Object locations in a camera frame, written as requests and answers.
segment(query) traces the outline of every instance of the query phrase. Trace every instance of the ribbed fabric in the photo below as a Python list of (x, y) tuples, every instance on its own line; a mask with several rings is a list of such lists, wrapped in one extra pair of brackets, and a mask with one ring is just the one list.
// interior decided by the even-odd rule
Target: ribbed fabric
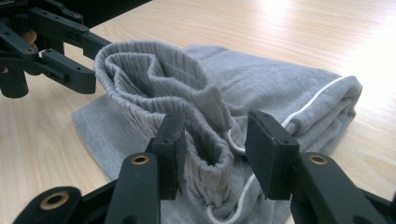
[[(222, 47), (178, 49), (155, 41), (105, 47), (96, 57), (95, 72), (107, 96), (75, 112), (73, 119), (110, 179), (117, 178), (122, 158), (144, 150), (165, 114), (186, 115), (187, 197), (163, 203), (163, 223), (206, 223), (210, 204), (218, 219), (232, 216), (251, 169), (233, 153), (224, 134), (231, 130), (231, 138), (242, 147), (249, 109), (282, 122), (340, 77)], [(286, 129), (301, 151), (330, 152), (353, 120), (360, 94), (359, 81), (345, 77), (293, 116)], [(282, 222), (290, 213), (287, 205), (264, 200), (254, 180), (238, 222)]]

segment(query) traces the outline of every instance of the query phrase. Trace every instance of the garment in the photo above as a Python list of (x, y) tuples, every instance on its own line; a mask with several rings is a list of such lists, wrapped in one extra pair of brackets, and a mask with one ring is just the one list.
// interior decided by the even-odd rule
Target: garment
[[(361, 94), (355, 77), (216, 46), (115, 43), (98, 53), (94, 69), (106, 96), (73, 120), (109, 179), (117, 178), (123, 158), (146, 148), (165, 114), (185, 114), (187, 195), (162, 202), (163, 223), (209, 222), (209, 205), (217, 219), (233, 216), (252, 174), (233, 150), (245, 143), (250, 109), (281, 122), (302, 152), (329, 153)], [(237, 223), (282, 223), (290, 213), (288, 202), (265, 200), (255, 179), (244, 199)]]

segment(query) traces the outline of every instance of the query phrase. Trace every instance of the gray sweatpants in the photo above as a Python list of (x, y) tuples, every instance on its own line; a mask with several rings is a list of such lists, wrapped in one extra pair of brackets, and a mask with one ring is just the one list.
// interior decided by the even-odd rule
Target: gray sweatpants
[[(106, 95), (73, 120), (109, 179), (117, 178), (125, 157), (145, 150), (164, 115), (186, 116), (187, 194), (162, 202), (162, 223), (207, 223), (209, 205), (219, 220), (233, 216), (252, 174), (234, 153), (244, 147), (249, 109), (274, 116), (302, 152), (329, 153), (361, 95), (355, 77), (216, 46), (115, 43), (99, 52), (94, 69)], [(288, 202), (265, 200), (253, 180), (237, 223), (282, 223), (289, 213)]]

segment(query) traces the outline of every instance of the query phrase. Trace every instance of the fabric fold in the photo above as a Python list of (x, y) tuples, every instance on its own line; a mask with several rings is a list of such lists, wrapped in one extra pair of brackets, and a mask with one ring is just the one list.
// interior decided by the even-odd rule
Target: fabric fold
[[(252, 171), (243, 157), (234, 154), (224, 134), (231, 131), (234, 143), (243, 147), (250, 109), (283, 122), (301, 151), (329, 153), (353, 120), (361, 94), (355, 77), (217, 46), (179, 49), (156, 41), (115, 43), (98, 53), (94, 69), (106, 96), (75, 112), (73, 120), (87, 149), (110, 179), (117, 178), (117, 168), (110, 163), (120, 164), (120, 158), (142, 150), (131, 149), (143, 144), (135, 139), (154, 137), (166, 114), (185, 114), (183, 188), (188, 200), (163, 203), (166, 211), (175, 210), (163, 215), (165, 223), (210, 223), (205, 213), (209, 205), (220, 220), (234, 215)], [(105, 117), (101, 113), (111, 119), (99, 121), (102, 125), (92, 124), (90, 116)], [(120, 134), (108, 137), (105, 133), (109, 130)], [(134, 135), (125, 139), (122, 132)], [(95, 139), (98, 134), (106, 140)], [(125, 142), (125, 146), (106, 143), (104, 147), (103, 141)], [(111, 151), (117, 156), (111, 160), (103, 156)], [(264, 200), (257, 181), (245, 197), (237, 223), (279, 223), (290, 213), (288, 203)]]

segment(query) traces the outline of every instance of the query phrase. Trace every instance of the black mechanical arm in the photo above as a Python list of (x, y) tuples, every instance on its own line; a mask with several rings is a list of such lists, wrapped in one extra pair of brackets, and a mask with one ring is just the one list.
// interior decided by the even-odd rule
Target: black mechanical arm
[(269, 114), (248, 113), (247, 159), (271, 200), (290, 200), (296, 224), (396, 223), (392, 202), (358, 189), (337, 163), (299, 144)]
[(186, 140), (181, 114), (167, 115), (146, 152), (127, 157), (119, 178), (81, 196), (59, 187), (36, 196), (15, 224), (158, 224), (160, 200), (181, 193)]
[[(28, 31), (37, 33), (36, 48), (20, 37)], [(80, 14), (53, 0), (0, 0), (3, 95), (19, 98), (28, 93), (24, 72), (44, 74), (79, 93), (94, 93), (94, 72), (65, 57), (64, 43), (94, 59), (110, 42), (91, 33)], [(159, 200), (175, 199), (182, 179), (182, 120), (181, 115), (167, 116), (146, 152), (125, 159), (117, 180), (83, 197), (72, 187), (50, 189), (34, 198), (14, 223), (160, 223)], [(389, 202), (356, 188), (325, 155), (299, 153), (299, 144), (268, 114), (249, 112), (246, 149), (265, 196), (291, 197), (297, 224), (396, 223), (396, 197)]]
[[(20, 37), (28, 31), (37, 33), (37, 48)], [(8, 70), (0, 73), (3, 95), (19, 98), (28, 93), (24, 72), (44, 74), (79, 93), (94, 93), (94, 72), (65, 57), (64, 43), (82, 48), (85, 56), (94, 59), (110, 42), (91, 33), (82, 15), (56, 1), (0, 1), (0, 72)]]

